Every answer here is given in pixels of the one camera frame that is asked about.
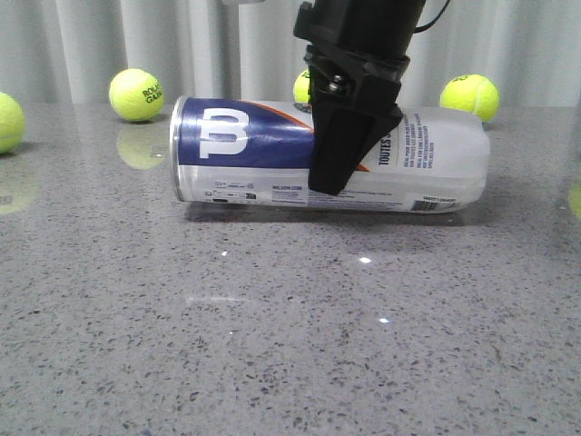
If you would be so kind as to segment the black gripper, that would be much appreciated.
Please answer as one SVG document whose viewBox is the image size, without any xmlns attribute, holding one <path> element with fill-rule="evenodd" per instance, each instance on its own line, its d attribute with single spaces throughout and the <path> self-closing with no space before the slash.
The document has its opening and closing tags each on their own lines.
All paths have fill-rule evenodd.
<svg viewBox="0 0 581 436">
<path fill-rule="evenodd" d="M 423 1 L 305 1 L 293 33 L 308 41 L 315 149 L 309 188 L 337 195 L 402 119 L 396 104 Z"/>
</svg>

